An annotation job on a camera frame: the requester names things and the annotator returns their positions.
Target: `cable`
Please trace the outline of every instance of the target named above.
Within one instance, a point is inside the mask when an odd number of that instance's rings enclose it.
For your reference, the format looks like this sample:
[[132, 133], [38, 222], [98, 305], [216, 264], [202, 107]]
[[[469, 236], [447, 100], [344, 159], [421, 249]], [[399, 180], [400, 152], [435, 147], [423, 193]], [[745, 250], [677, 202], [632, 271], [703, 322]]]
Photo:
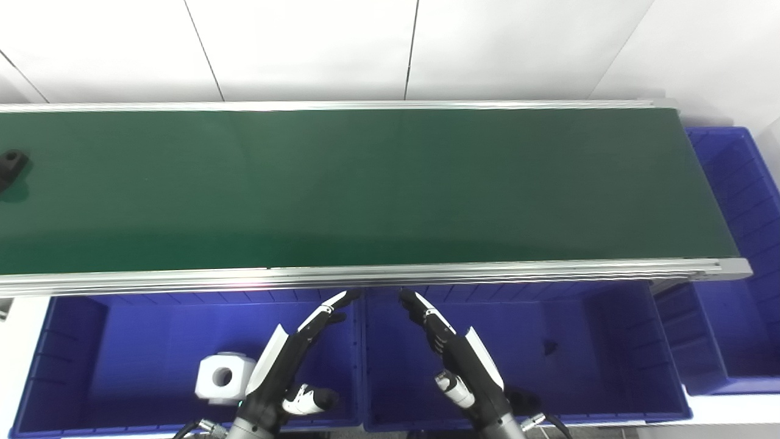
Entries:
[[563, 433], [563, 436], [566, 439], [572, 439], [572, 434], [571, 434], [571, 432], [569, 432], [569, 428], [567, 426], [563, 425], [563, 423], [561, 422], [560, 419], [558, 419], [557, 416], [551, 415], [549, 413], [545, 413], [544, 417], [547, 418], [547, 421], [549, 421], [552, 425], [554, 425], [556, 428], [558, 428], [558, 430], [560, 430], [561, 433]]
[[173, 439], [184, 439], [184, 437], [190, 431], [197, 428], [199, 422], [200, 421], [189, 421], [188, 423], [184, 424], [184, 427], [182, 427], [181, 430], [177, 431], [176, 434], [173, 435]]

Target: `black object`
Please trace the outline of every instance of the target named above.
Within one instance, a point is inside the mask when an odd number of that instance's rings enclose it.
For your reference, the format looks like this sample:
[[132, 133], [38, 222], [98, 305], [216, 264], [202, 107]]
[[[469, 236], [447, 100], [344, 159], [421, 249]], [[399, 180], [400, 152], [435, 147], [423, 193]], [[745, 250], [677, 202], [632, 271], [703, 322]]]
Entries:
[[0, 156], [0, 194], [11, 186], [29, 161], [18, 149], [9, 149]]
[[182, 427], [181, 430], [177, 431], [176, 434], [173, 435], [173, 439], [184, 439], [184, 437], [192, 430], [195, 430], [197, 428], [198, 421], [189, 421], [188, 423], [184, 424], [184, 427]]

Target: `robotic hand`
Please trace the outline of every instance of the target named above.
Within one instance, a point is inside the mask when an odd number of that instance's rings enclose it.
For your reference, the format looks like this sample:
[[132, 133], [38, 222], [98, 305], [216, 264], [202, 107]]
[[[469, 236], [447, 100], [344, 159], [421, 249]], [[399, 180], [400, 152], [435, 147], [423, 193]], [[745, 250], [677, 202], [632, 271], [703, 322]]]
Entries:
[[330, 409], [339, 399], [334, 391], [293, 381], [309, 346], [320, 332], [346, 318], [345, 314], [334, 311], [347, 306], [361, 293], [360, 289], [342, 291], [322, 302], [294, 334], [287, 334], [281, 324], [276, 327], [252, 371], [246, 397], [230, 431], [225, 432], [219, 424], [202, 419], [182, 428], [174, 439], [181, 439], [198, 427], [213, 439], [225, 439], [225, 436], [226, 439], [272, 439], [290, 415], [310, 415]]
[[[505, 394], [504, 381], [473, 327], [458, 335], [444, 316], [425, 298], [402, 289], [399, 298], [409, 318], [425, 329], [428, 344], [444, 363], [436, 384], [463, 411], [484, 439], [524, 439], [524, 431], [546, 420], [565, 436], [569, 431], [557, 418], [539, 411], [538, 399], [524, 391]], [[515, 415], [530, 416], [517, 423]]]

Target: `robotic thumb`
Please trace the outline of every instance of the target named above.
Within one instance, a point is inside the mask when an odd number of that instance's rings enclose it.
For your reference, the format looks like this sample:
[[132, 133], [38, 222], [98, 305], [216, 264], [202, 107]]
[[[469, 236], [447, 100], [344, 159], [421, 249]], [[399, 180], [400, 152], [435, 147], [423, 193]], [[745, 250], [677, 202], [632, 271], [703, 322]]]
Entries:
[[291, 415], [311, 415], [330, 409], [339, 402], [339, 394], [331, 389], [297, 384], [282, 400], [282, 409]]

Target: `small black object in bin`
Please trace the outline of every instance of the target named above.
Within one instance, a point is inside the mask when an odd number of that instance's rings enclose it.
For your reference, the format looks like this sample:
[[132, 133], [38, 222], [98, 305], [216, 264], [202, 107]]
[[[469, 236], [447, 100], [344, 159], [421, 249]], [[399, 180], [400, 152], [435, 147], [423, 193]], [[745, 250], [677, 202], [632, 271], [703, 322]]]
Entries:
[[18, 149], [9, 149], [0, 155], [0, 194], [11, 186], [29, 161]]

